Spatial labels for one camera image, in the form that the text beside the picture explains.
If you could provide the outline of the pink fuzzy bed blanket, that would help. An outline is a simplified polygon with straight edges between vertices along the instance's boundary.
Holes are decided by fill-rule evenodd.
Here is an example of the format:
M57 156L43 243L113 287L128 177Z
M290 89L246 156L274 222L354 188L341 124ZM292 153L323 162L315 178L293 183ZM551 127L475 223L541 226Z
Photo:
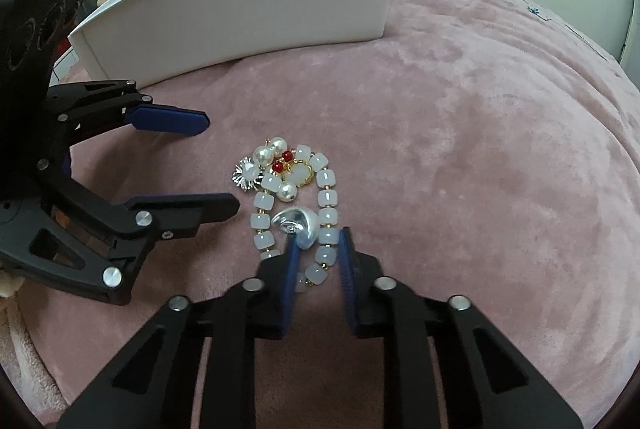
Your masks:
M356 248L422 296L463 293L596 427L639 360L639 92L521 0L393 0L382 39L255 56L146 89L205 110L191 138L122 128L74 148L104 199L233 192L161 243L126 307L26 282L26 331L65 401L169 297L216 297L259 261L235 163L267 138L323 152ZM258 428L381 428L382 347L349 334L340 275L257 345Z

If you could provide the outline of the silver flower brooch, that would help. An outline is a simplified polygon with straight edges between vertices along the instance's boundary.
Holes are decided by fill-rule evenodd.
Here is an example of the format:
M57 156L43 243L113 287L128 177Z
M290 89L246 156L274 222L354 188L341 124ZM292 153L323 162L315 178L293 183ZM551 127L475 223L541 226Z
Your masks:
M256 190L262 186L264 171L252 158L244 157L235 163L231 180L243 192Z

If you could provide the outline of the silver pearl shell earring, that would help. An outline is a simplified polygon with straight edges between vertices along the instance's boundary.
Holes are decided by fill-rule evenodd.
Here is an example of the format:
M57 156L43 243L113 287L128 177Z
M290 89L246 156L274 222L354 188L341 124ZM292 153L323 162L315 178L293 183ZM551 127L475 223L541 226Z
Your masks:
M307 207L288 207L278 212L271 224L295 237L300 250L308 250L317 241L320 232L319 215Z

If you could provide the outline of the white plastic storage box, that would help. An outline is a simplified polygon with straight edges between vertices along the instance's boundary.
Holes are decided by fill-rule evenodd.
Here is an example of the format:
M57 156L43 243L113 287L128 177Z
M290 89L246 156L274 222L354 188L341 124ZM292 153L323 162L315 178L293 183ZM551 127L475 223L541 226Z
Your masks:
M68 36L94 80L145 86L248 56L382 37L390 0L107 0Z

